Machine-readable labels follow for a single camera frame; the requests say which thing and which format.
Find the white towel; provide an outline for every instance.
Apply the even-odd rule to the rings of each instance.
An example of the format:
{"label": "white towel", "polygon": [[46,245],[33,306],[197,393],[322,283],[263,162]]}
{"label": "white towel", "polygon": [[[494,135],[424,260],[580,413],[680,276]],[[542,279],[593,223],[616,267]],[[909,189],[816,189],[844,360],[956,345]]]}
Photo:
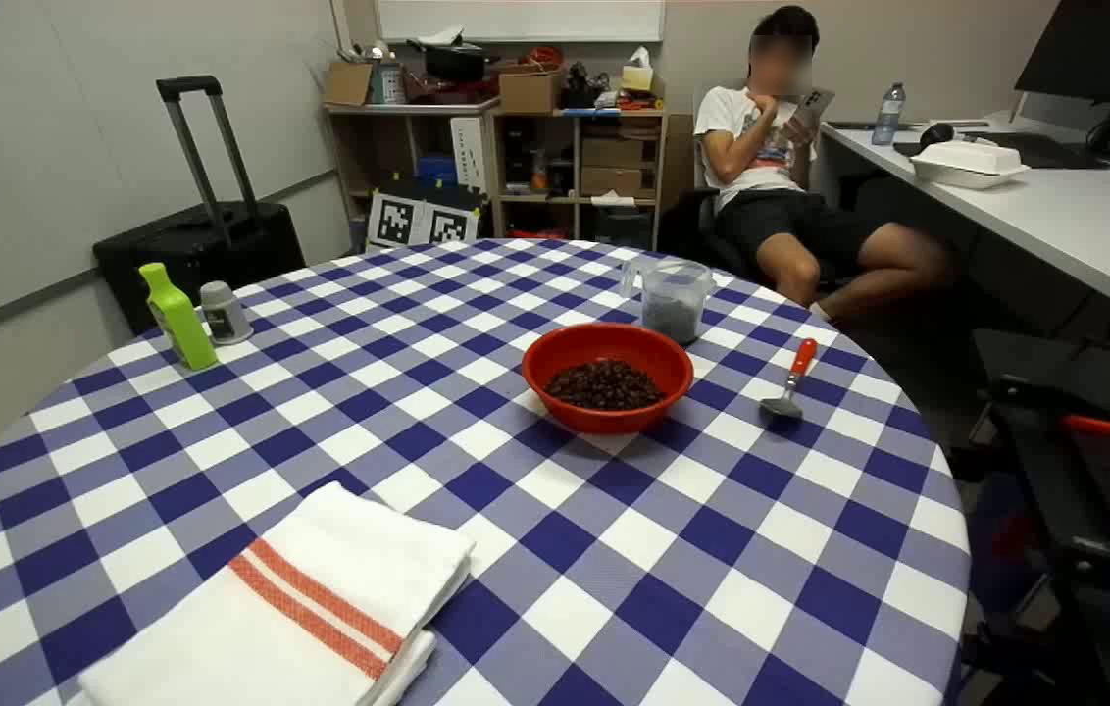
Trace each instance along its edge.
{"label": "white towel", "polygon": [[158,623],[83,670],[83,704],[397,704],[470,543],[322,488]]}

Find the luggage handle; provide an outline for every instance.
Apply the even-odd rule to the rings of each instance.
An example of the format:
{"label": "luggage handle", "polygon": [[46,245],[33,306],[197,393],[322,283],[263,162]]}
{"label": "luggage handle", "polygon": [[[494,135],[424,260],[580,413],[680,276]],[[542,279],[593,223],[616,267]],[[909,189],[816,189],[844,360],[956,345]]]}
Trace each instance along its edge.
{"label": "luggage handle", "polygon": [[182,79],[158,79],[158,93],[160,93],[171,121],[172,121],[172,135],[178,135],[178,141],[188,158],[203,212],[210,212],[212,229],[231,245],[231,229],[223,219],[223,207],[215,203],[215,191],[210,185],[210,172],[203,172],[203,162],[201,162],[201,151],[197,151],[197,139],[193,139],[193,124],[188,124],[186,105],[182,105],[182,93],[210,93],[212,118],[223,135],[223,147],[231,155],[231,170],[240,178],[245,203],[249,203],[253,215],[261,215],[254,195],[253,195],[253,182],[249,182],[249,170],[245,170],[245,155],[240,155],[231,118],[229,118],[229,105],[223,105],[223,87],[212,76],[182,76]]}

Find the bottle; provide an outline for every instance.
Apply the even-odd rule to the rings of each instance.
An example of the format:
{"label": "bottle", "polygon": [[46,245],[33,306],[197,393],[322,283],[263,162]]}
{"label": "bottle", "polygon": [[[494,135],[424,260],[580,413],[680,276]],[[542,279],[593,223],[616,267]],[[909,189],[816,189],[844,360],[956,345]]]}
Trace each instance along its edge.
{"label": "bottle", "polygon": [[137,276],[151,283],[151,310],[188,372],[215,364],[215,349],[197,319],[193,300],[171,283],[167,263],[144,263]]}
{"label": "bottle", "polygon": [[874,130],[873,130],[873,147],[896,147],[903,111],[905,111],[905,87],[896,81],[896,87],[882,93],[882,105],[879,105],[879,118],[874,118]]}
{"label": "bottle", "polygon": [[219,345],[253,339],[236,289],[219,279],[201,285],[201,313],[210,323],[212,342]]}

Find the white desk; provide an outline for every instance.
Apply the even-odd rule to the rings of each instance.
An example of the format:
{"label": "white desk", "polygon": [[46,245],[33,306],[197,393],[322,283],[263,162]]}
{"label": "white desk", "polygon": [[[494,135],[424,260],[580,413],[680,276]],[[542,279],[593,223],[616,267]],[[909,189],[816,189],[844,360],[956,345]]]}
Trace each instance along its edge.
{"label": "white desk", "polygon": [[826,124],[826,139],[1110,300],[1110,170],[1031,170],[1019,185],[969,191],[918,185],[869,130]]}

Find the white t-shirt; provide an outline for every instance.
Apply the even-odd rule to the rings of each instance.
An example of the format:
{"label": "white t-shirt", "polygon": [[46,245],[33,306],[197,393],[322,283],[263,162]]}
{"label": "white t-shirt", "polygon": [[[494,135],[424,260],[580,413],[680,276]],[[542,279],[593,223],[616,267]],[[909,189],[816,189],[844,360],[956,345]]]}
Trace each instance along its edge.
{"label": "white t-shirt", "polygon": [[[741,139],[748,121],[755,121],[748,93],[747,92],[731,92],[731,87],[713,87],[704,98],[704,105],[699,105],[694,139],[708,139],[708,135]],[[699,147],[699,162],[704,162],[708,185],[717,189],[713,203],[728,207],[741,191],[802,191],[802,185],[789,182],[784,170],[781,170],[784,164],[784,139],[781,139],[781,130],[779,130],[773,147],[765,151],[765,158],[779,162],[779,164],[748,164],[738,182],[724,185],[724,182],[713,182],[708,151]]]}

